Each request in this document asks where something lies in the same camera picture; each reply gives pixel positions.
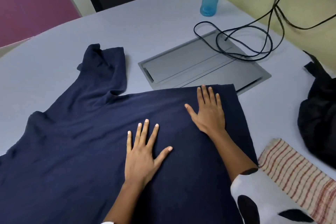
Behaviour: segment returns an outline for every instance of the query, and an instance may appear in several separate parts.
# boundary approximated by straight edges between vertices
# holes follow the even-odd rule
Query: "pink wall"
[[[71,0],[0,0],[0,47],[79,17]]]

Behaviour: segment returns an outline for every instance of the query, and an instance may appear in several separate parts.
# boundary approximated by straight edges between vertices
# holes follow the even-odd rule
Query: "left hand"
[[[132,148],[132,133],[127,135],[127,154],[125,163],[125,183],[136,183],[145,188],[146,184],[153,178],[173,147],[165,148],[156,159],[153,159],[153,146],[156,140],[159,125],[156,124],[148,143],[146,144],[149,120],[145,120],[143,130],[142,124],[138,124],[134,146]]]

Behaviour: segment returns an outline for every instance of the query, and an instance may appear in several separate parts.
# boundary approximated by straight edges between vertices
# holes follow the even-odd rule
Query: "right hand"
[[[185,104],[184,106],[199,130],[206,133],[213,140],[217,136],[226,134],[225,116],[219,94],[217,93],[215,97],[212,87],[208,87],[208,90],[209,94],[206,86],[202,85],[202,96],[201,88],[197,88],[198,114],[195,113],[190,105]]]

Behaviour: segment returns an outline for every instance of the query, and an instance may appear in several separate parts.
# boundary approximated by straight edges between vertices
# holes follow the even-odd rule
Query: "light gray desk surface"
[[[128,87],[125,94],[152,90],[138,62],[195,38],[196,23],[209,20],[221,29],[253,20],[226,0],[214,17],[203,17],[202,0],[136,0],[50,29],[0,58],[0,154],[23,134],[28,116],[45,111],[77,78],[89,44],[124,47]],[[199,34],[212,31],[201,26]],[[273,41],[280,37],[271,32]],[[246,29],[237,38],[261,48],[264,36]],[[239,96],[257,156],[272,138],[281,137],[333,179],[336,171],[305,148],[296,125],[300,102],[307,97],[313,77],[303,66],[309,58],[284,40],[259,64],[272,77]]]

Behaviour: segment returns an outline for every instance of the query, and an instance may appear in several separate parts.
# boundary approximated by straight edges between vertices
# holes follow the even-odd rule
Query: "striped towel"
[[[282,139],[273,139],[260,168],[318,223],[336,223],[336,182]]]

